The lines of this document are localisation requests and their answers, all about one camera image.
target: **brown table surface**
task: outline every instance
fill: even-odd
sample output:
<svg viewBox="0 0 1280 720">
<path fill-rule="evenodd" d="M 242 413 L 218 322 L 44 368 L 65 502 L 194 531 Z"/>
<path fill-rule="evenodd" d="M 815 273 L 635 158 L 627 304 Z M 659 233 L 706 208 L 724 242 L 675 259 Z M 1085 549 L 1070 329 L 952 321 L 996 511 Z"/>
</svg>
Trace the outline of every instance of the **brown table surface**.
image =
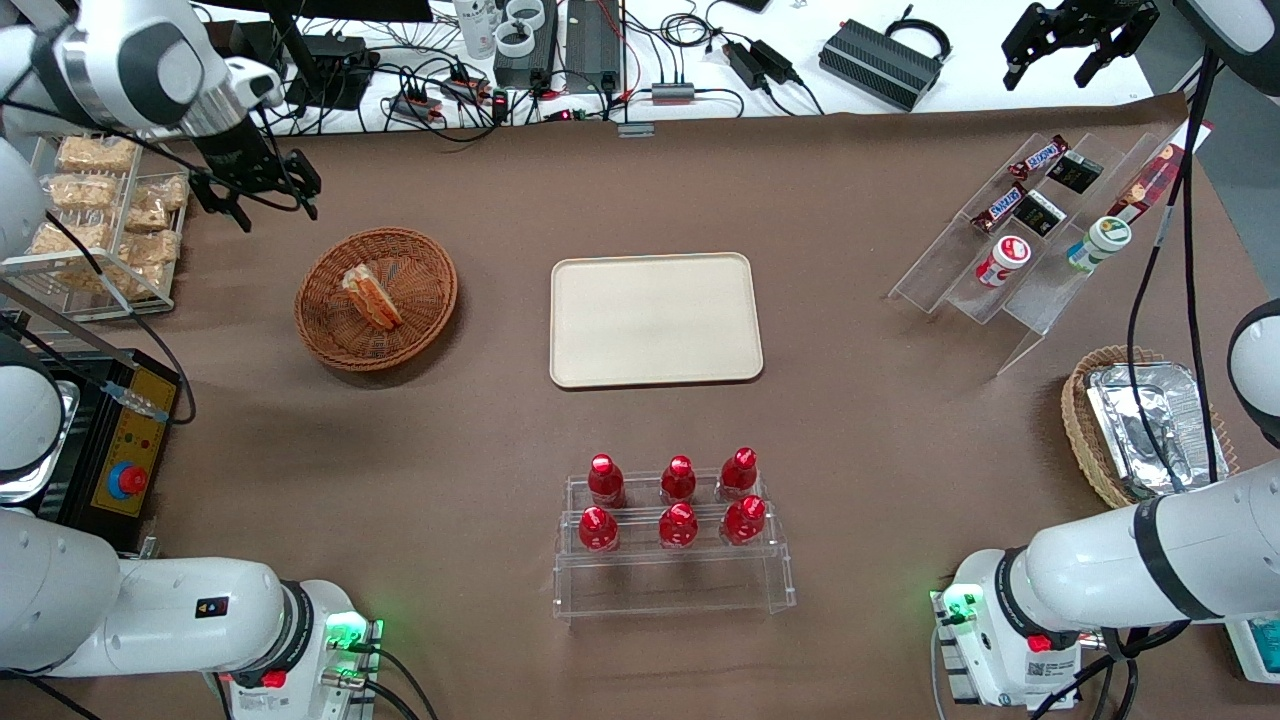
<svg viewBox="0 0 1280 720">
<path fill-rule="evenodd" d="M 1139 222 L 1137 247 L 1107 261 L 1050 338 L 998 379 L 1016 329 L 927 322 L 884 295 L 1029 133 L 1092 131 L 1128 146 L 1144 131 L 1167 135 L 1183 114 L 1164 97 L 686 122 L 639 141 L 595 123 L 499 131 L 462 149 L 424 135 L 297 141 L 324 178 L 320 222 L 253 205 L 251 234 L 192 219 L 178 309 L 155 318 L 200 402 L 157 478 L 161 547 L 337 582 L 387 620 L 387 647 L 442 720 L 932 717 L 927 591 L 975 550 L 1105 510 L 1075 466 L 1059 389 L 1080 356 L 1124 341 L 1158 220 Z M 1224 364 L 1231 329 L 1263 292 L 1202 178 L 1204 360 L 1248 468 L 1271 451 Z M 448 249 L 462 287 L 456 324 L 402 372 L 339 377 L 296 337 L 293 296 L 325 249 L 378 225 L 416 228 Z M 1139 343 L 1189 363 L 1176 245 Z M 758 380 L 595 392 L 552 383 L 558 260 L 721 250 L 751 260 Z M 566 474 L 598 451 L 639 470 L 676 452 L 710 465 L 742 445 L 760 452 L 787 528 L 795 609 L 572 630 L 552 618 Z M 1275 717 L 1280 688 L 1234 679 L 1231 662 L 1213 628 L 1144 656 L 1133 717 Z M 219 716 L 189 674 L 56 684 L 105 720 Z M 68 716 L 17 683 L 0 684 L 0 707 Z"/>
</svg>

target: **clear acrylic stand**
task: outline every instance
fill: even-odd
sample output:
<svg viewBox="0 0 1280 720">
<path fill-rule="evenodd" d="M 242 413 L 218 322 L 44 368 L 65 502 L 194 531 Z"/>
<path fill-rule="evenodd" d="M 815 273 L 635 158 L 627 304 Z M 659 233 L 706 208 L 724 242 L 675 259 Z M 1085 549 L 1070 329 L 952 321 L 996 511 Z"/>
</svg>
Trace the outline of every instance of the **clear acrylic stand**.
<svg viewBox="0 0 1280 720">
<path fill-rule="evenodd" d="M 956 213 L 942 234 L 888 293 L 891 299 L 906 299 L 929 315 L 943 302 L 950 302 L 978 324 L 987 324 L 1004 310 L 1025 325 L 1027 336 L 997 375 L 1044 340 L 1062 310 L 1084 287 L 1089 275 L 1066 263 L 1066 250 L 1084 236 L 1094 219 L 1106 214 L 1123 183 L 1129 182 L 1160 147 L 1160 138 L 1147 133 L 1128 152 L 1092 133 L 1073 143 L 1073 150 L 1103 168 L 1102 174 L 1084 193 L 1076 193 L 1050 178 L 1047 168 L 1024 181 L 1023 187 L 1039 192 L 1066 214 L 1066 219 L 1044 237 L 1014 218 L 1012 213 L 992 228 L 991 233 L 975 228 L 973 218 L 1012 186 L 1015 178 L 1007 172 L 1007 167 L 1048 143 L 1050 138 L 1043 135 L 1028 138 Z M 1012 273 L 1004 286 L 991 288 L 978 282 L 975 270 L 996 241 L 1006 234 L 1016 234 L 1030 243 L 1032 261 Z"/>
<path fill-rule="evenodd" d="M 595 553 L 582 546 L 577 527 L 591 505 L 586 477 L 568 478 L 553 569 L 553 614 L 575 618 L 669 615 L 764 609 L 781 612 L 796 603 L 791 552 L 777 509 L 767 502 L 764 532 L 749 544 L 719 538 L 728 503 L 716 498 L 718 469 L 699 469 L 690 505 L 698 515 L 698 538 L 686 548 L 663 548 L 658 520 L 667 509 L 658 493 L 659 473 L 628 474 L 627 506 L 611 510 L 618 521 L 620 548 Z M 767 498 L 764 480 L 755 495 Z"/>
</svg>

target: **white table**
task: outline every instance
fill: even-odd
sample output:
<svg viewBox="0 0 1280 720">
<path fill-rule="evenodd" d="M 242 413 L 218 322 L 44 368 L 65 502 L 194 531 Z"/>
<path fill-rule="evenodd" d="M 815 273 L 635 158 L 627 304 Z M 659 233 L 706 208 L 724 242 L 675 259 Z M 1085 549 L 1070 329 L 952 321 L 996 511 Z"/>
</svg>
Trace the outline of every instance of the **white table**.
<svg viewBox="0 0 1280 720">
<path fill-rule="evenodd" d="M 847 18 L 874 27 L 884 28 L 892 20 L 901 17 L 908 0 L 809 0 L 808 6 L 795 8 L 792 0 L 773 0 L 763 13 L 751 13 L 728 3 L 721 3 L 712 10 L 712 20 L 717 27 L 726 31 L 745 35 L 753 40 L 764 40 L 776 50 L 786 55 L 800 72 L 800 76 L 809 83 L 809 87 L 818 96 L 827 113 L 897 113 L 896 108 L 887 105 L 876 97 L 858 90 L 836 76 L 827 73 L 818 67 L 818 53 L 823 42 L 840 29 L 840 22 Z M 1061 50 L 1043 60 L 1039 60 L 1027 72 L 1018 90 L 1009 92 L 1005 90 L 1002 79 L 1006 70 L 1005 56 L 1000 50 L 1000 42 L 1005 38 L 1014 23 L 1021 15 L 1029 0 L 982 0 L 980 3 L 960 3 L 957 0 L 915 0 L 915 9 L 911 17 L 922 18 L 941 26 L 951 38 L 952 53 L 942 69 L 938 83 L 920 100 L 916 113 L 940 113 L 956 110 L 1002 110 L 1015 108 L 1053 108 L 1062 105 L 1119 105 L 1134 100 L 1149 97 L 1151 86 L 1143 76 L 1138 61 L 1133 58 L 1116 60 L 1108 68 L 1098 72 L 1085 88 L 1075 87 L 1075 70 L 1089 54 L 1089 49 Z M 452 14 L 452 3 L 433 3 Z M 657 28 L 662 19 L 672 13 L 687 12 L 689 0 L 644 0 L 631 3 L 631 13 L 643 24 Z M 261 20 L 265 15 L 256 13 L 242 13 L 209 8 L 210 14 L 216 19 Z M 561 5 L 561 41 L 563 42 L 564 5 Z M 300 27 L 306 24 L 301 20 Z M 324 32 L 332 23 L 312 23 L 316 28 L 312 32 Z M 394 26 L 399 29 L 401 23 Z M 431 26 L 417 27 L 408 24 L 404 33 L 412 36 L 425 35 Z M 393 45 L 388 35 L 376 27 L 365 23 L 351 22 L 343 27 L 343 33 L 348 36 L 364 36 L 370 47 Z M 447 37 L 444 29 L 435 32 L 435 37 Z M 937 46 L 933 40 L 919 31 L 902 31 L 893 36 L 927 55 L 934 55 Z M 667 81 L 672 82 L 671 55 L 660 44 L 659 55 L 654 55 L 649 40 L 639 32 L 628 32 L 632 51 L 628 51 L 627 87 L 636 81 L 636 63 L 640 65 L 640 87 L 649 87 L 659 78 L 658 56 L 667 67 Z M 728 67 L 724 55 L 719 51 L 723 44 L 716 40 L 716 51 L 704 54 L 703 47 L 691 47 L 684 51 L 687 60 L 685 79 L 699 88 L 730 88 L 740 92 L 746 100 L 746 117 L 781 115 L 769 99 L 763 92 L 749 92 L 737 76 Z M 461 56 L 485 72 L 492 70 L 490 60 L 472 60 L 466 54 L 462 37 L 458 36 L 448 47 L 449 53 Z M 429 55 L 421 55 L 412 50 L 384 50 L 381 60 L 402 65 L 417 65 Z M 443 63 L 431 65 L 436 72 L 442 72 Z M 561 87 L 563 76 L 558 76 L 556 87 Z M 381 100 L 396 95 L 399 90 L 398 79 L 392 74 L 375 73 L 372 82 L 365 94 L 361 105 L 365 124 L 369 131 L 381 131 L 385 124 L 385 115 L 381 110 Z M 796 114 L 815 114 L 808 95 L 794 83 L 776 87 L 777 99 Z M 512 100 L 520 94 L 512 92 Z M 690 118 L 733 117 L 737 113 L 737 100 L 728 95 L 700 95 L 700 99 L 691 105 L 654 106 L 644 95 L 636 96 L 631 102 L 628 119 L 637 120 L 667 120 Z M 556 100 L 544 100 L 540 104 L 543 114 L 562 109 L 585 109 L 598 111 L 600 100 L 595 95 L 577 95 Z M 513 117 L 517 123 L 522 123 L 529 110 L 529 104 L 516 108 Z M 445 104 L 445 117 L 449 127 L 458 127 L 457 108 Z M 300 127 L 314 126 L 319 118 L 319 110 L 308 109 L 300 119 Z M 616 120 L 622 119 L 621 110 L 614 113 Z M 288 132 L 292 122 L 279 122 L 275 124 L 276 132 Z M 392 129 L 411 129 L 408 126 L 392 123 Z M 355 111 L 330 111 L 323 124 L 325 133 L 360 132 L 360 122 Z"/>
</svg>

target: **wicker basket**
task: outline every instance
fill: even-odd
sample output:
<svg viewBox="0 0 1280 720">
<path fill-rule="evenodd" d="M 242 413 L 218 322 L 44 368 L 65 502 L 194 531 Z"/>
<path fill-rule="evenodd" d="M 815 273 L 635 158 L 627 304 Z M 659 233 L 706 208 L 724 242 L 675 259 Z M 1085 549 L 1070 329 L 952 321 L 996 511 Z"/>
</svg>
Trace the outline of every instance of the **wicker basket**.
<svg viewBox="0 0 1280 720">
<path fill-rule="evenodd" d="M 1066 425 L 1066 437 L 1071 441 L 1071 451 L 1075 452 L 1075 460 L 1080 464 L 1085 479 L 1093 486 L 1093 491 L 1111 507 L 1133 505 L 1138 502 L 1138 498 L 1129 493 L 1111 466 L 1111 452 L 1107 450 L 1107 442 L 1093 418 L 1093 406 L 1084 392 L 1084 378 L 1098 368 L 1128 363 L 1126 355 L 1128 348 L 1123 345 L 1094 350 L 1080 360 L 1062 386 L 1062 424 Z M 1160 354 L 1134 347 L 1137 363 L 1156 363 L 1162 359 L 1164 356 Z M 1240 466 L 1235 457 L 1235 450 L 1226 437 L 1222 419 L 1217 416 L 1217 413 L 1213 413 L 1212 406 L 1210 406 L 1210 414 L 1213 420 L 1213 432 L 1217 433 L 1217 441 L 1222 445 L 1228 470 L 1231 474 L 1239 473 Z"/>
<path fill-rule="evenodd" d="M 375 328 L 342 288 L 358 264 L 383 283 L 404 324 Z M 417 355 L 444 329 L 458 300 L 453 261 L 435 241 L 403 228 L 353 234 L 320 256 L 293 304 L 298 334 L 321 363 L 339 370 L 385 370 Z"/>
</svg>

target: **red drink bottle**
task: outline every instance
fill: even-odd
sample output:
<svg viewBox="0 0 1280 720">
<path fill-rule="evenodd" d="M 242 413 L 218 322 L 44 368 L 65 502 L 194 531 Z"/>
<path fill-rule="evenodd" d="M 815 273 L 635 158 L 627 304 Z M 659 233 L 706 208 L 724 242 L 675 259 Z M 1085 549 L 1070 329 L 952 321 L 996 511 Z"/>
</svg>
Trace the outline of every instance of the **red drink bottle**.
<svg viewBox="0 0 1280 720">
<path fill-rule="evenodd" d="M 687 502 L 677 502 L 667 509 L 658 520 L 658 537 L 662 547 L 680 550 L 692 544 L 698 537 L 698 516 Z"/>
<path fill-rule="evenodd" d="M 764 501 L 749 495 L 728 506 L 721 521 L 721 539 L 728 544 L 746 544 L 764 530 Z"/>
<path fill-rule="evenodd" d="M 599 507 L 616 510 L 627 503 L 622 469 L 603 452 L 591 459 L 591 470 L 586 474 L 586 487 L 591 489 L 591 502 Z"/>
<path fill-rule="evenodd" d="M 618 548 L 618 521 L 608 510 L 588 507 L 577 525 L 577 537 L 591 552 L 613 552 Z"/>
<path fill-rule="evenodd" d="M 755 451 L 744 447 L 735 452 L 733 457 L 726 460 L 724 466 L 721 468 L 721 479 L 716 484 L 716 497 L 724 502 L 733 502 L 751 495 L 758 474 L 755 459 Z"/>
<path fill-rule="evenodd" d="M 694 477 L 694 464 L 684 455 L 671 459 L 671 465 L 662 471 L 662 501 L 667 505 L 689 502 L 694 497 L 698 478 Z"/>
</svg>

